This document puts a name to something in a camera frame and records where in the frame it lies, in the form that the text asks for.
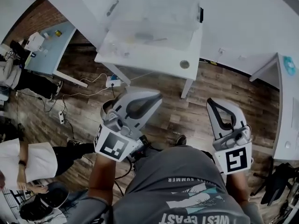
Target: sneaker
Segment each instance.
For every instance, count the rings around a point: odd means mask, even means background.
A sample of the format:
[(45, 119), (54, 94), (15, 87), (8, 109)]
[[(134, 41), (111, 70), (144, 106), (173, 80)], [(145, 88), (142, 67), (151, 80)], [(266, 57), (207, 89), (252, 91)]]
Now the sneaker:
[(53, 99), (53, 94), (51, 94), (51, 97), (48, 99), (48, 101), (51, 101)]
[(57, 85), (57, 91), (56, 91), (56, 93), (55, 93), (56, 96), (59, 94), (59, 92), (60, 92), (60, 90), (61, 90), (63, 84), (64, 84), (64, 82), (63, 82), (62, 80), (58, 82), (58, 85)]
[(67, 147), (74, 147), (74, 146), (77, 146), (77, 145), (80, 145), (80, 144), (83, 144), (83, 143), (79, 140), (67, 139), (66, 146)]
[(186, 145), (187, 143), (187, 138), (184, 135), (181, 135), (178, 137), (175, 146), (179, 146), (179, 145)]

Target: clear plastic bin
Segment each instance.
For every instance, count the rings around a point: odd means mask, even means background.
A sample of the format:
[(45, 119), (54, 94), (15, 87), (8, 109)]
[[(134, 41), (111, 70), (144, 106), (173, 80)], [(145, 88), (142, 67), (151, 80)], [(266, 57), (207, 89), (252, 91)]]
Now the clear plastic bin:
[(188, 48), (199, 27), (199, 0), (118, 0), (110, 31), (126, 43)]

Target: brick wall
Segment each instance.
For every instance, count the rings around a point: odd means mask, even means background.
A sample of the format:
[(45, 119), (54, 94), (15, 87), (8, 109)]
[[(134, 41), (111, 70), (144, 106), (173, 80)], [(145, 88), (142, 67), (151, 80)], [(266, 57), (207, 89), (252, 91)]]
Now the brick wall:
[(4, 39), (9, 45), (12, 40), (27, 39), (31, 34), (40, 32), (67, 19), (48, 1), (37, 0), (18, 19)]

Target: gray t-shirt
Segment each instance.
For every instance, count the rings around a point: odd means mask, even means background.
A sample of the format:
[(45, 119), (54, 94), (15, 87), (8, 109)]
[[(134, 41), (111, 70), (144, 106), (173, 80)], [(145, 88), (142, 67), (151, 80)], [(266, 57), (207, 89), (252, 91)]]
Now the gray t-shirt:
[(68, 223), (262, 224), (256, 204), (243, 209), (225, 188), (213, 161), (191, 147), (173, 147), (147, 158), (112, 208), (84, 198)]

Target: laminate flooring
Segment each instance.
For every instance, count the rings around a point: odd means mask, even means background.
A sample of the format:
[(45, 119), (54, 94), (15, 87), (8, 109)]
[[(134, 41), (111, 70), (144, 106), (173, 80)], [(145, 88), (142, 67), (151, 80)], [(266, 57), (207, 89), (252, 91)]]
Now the laminate flooring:
[[(67, 48), (58, 70), (76, 79), (96, 79), (99, 74), (112, 73), (100, 63), (95, 63), (96, 51), (90, 47)], [(122, 68), (122, 71), (132, 79), (132, 85), (160, 90), (163, 95), (163, 103), (157, 112), (151, 117), (143, 133), (152, 142), (171, 146), (180, 134), (187, 136), (187, 144), (193, 147), (212, 152), (213, 132), (206, 111), (206, 100), (209, 97), (225, 98), (236, 102), (243, 110), (247, 123), (252, 127), (253, 144), (263, 147), (273, 147), (276, 135), (279, 92), (259, 83), (251, 83), (248, 77), (207, 63), (199, 63), (197, 79), (193, 83), (186, 99), (180, 98), (184, 87), (184, 79), (172, 77), (148, 71)], [(105, 88), (106, 77), (102, 75), (95, 82), (88, 83), (88, 88), (65, 82), (62, 94), (75, 94), (81, 92), (91, 95)], [(115, 87), (115, 95), (125, 89), (125, 84)], [(32, 95), (29, 90), (23, 92)], [(67, 106), (66, 119), (73, 126), (74, 136), (83, 142), (93, 142), (100, 120), (101, 105), (109, 99), (113, 99), (111, 89), (104, 90), (92, 96), (65, 96)], [(48, 111), (54, 101), (46, 102), (45, 111)], [(53, 146), (66, 146), (67, 138), (71, 138), (70, 125), (66, 122), (61, 125), (58, 112), (64, 109), (64, 104), (59, 98), (50, 112), (44, 112), (43, 102), (23, 94), (15, 96), (11, 93), (10, 102), (7, 105), (7, 115), (16, 123), (22, 123), (25, 130), (25, 138), (29, 142), (50, 142)], [(95, 161), (95, 154), (88, 154), (86, 158), (75, 164), (63, 175), (55, 178), (64, 182), (70, 190), (76, 191), (88, 187), (88, 179)], [(267, 174), (269, 157), (266, 154), (253, 151), (254, 163), (247, 172), (251, 190), (258, 188), (262, 180), (254, 177), (257, 172)], [(127, 172), (129, 164), (118, 163), (116, 176)], [(122, 191), (134, 177), (133, 172), (118, 180)], [(260, 205), (265, 223), (268, 223), (278, 214), (279, 208), (288, 193), (286, 189), (281, 199), (275, 201), (272, 206)], [(260, 202), (264, 191), (252, 197), (252, 201)], [(120, 191), (114, 186), (114, 202), (121, 197)]]

